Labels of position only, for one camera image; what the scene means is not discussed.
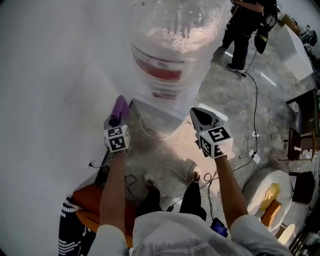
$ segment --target person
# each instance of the person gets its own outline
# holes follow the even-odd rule
[[[125,256],[125,152],[116,152],[102,192],[100,226],[89,256]],[[215,159],[220,182],[222,207],[231,239],[213,231],[205,222],[201,207],[197,165],[191,169],[192,179],[180,212],[162,211],[160,192],[148,180],[149,193],[137,209],[133,229],[134,256],[289,256],[267,228],[249,215],[245,198],[226,156]]]
[[[233,72],[244,73],[248,54],[249,39],[257,30],[261,21],[267,0],[234,0],[235,13],[226,26],[222,40],[222,50],[226,51],[234,41],[232,62],[227,65]]]

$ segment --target marble floor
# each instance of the marble floor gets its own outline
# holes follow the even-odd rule
[[[299,96],[316,86],[311,76],[302,81],[297,81],[293,74],[281,63],[275,52],[276,36],[280,27],[276,26],[270,33],[269,41],[263,54],[257,53],[248,73],[255,79],[257,85],[257,107],[255,116],[256,131],[258,133],[257,154],[261,161],[255,167],[255,172],[265,167],[273,166],[285,172],[313,171],[315,176],[319,173],[319,161],[304,163],[284,163],[279,165],[273,159],[285,155],[285,145],[279,135],[289,128],[296,127],[296,113],[286,104],[286,101]],[[205,80],[202,82],[194,105],[205,104],[210,108],[220,111],[228,116],[226,124],[233,136],[233,158],[229,160],[232,168],[246,164],[248,147],[255,148],[253,137],[254,110],[256,103],[256,87],[250,77],[242,77],[230,72],[226,65],[231,62],[233,44],[226,53],[215,54]],[[247,69],[252,61],[256,48],[254,39],[251,38],[247,56]],[[161,191],[161,206],[166,210],[168,206],[182,198],[189,181],[189,168],[196,163],[201,168],[201,185],[206,182],[203,177],[206,173],[213,175],[216,170],[212,159],[204,158],[202,152],[195,145],[195,131],[190,119],[187,119],[177,131],[168,139],[154,139],[146,135],[141,127],[139,113],[132,106],[131,117],[128,120],[131,133],[130,149],[127,156],[127,174],[137,177],[137,182],[130,189],[139,202],[146,194],[143,177],[146,173],[154,175]],[[240,184],[244,186],[254,174],[253,163],[234,172]],[[215,217],[225,223],[220,198],[219,180],[211,185],[212,208]],[[210,205],[207,187],[201,189],[202,206],[207,211],[207,223],[211,225]],[[179,210],[179,203],[174,211]],[[296,230],[303,226],[304,218],[308,214],[307,205],[292,203],[284,223],[296,223]]]

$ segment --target power strip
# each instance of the power strip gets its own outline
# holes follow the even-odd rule
[[[260,163],[261,158],[258,156],[258,154],[254,154],[254,150],[251,149],[248,153],[249,158],[252,158],[253,156],[253,161],[255,162],[256,165]]]

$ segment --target black pants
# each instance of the black pants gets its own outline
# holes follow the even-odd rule
[[[136,216],[139,217],[158,211],[162,211],[160,207],[160,191],[157,188],[150,187],[148,195],[137,209]],[[191,183],[186,189],[182,199],[180,213],[197,215],[206,221],[207,213],[205,209],[201,207],[200,188],[197,182]]]
[[[252,28],[246,26],[242,26],[240,29],[239,15],[237,13],[226,26],[224,38],[222,40],[222,48],[228,49],[230,44],[234,41],[234,52],[231,63],[231,66],[234,69],[243,70],[245,68],[249,39],[251,38],[253,31]]]

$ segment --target white shirt sleeve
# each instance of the white shirt sleeve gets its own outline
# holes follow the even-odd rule
[[[102,225],[96,232],[88,256],[128,256],[125,235],[112,225]]]
[[[291,252],[278,242],[258,218],[243,215],[230,228],[231,239],[248,249],[253,255],[268,253],[273,256],[290,256]]]

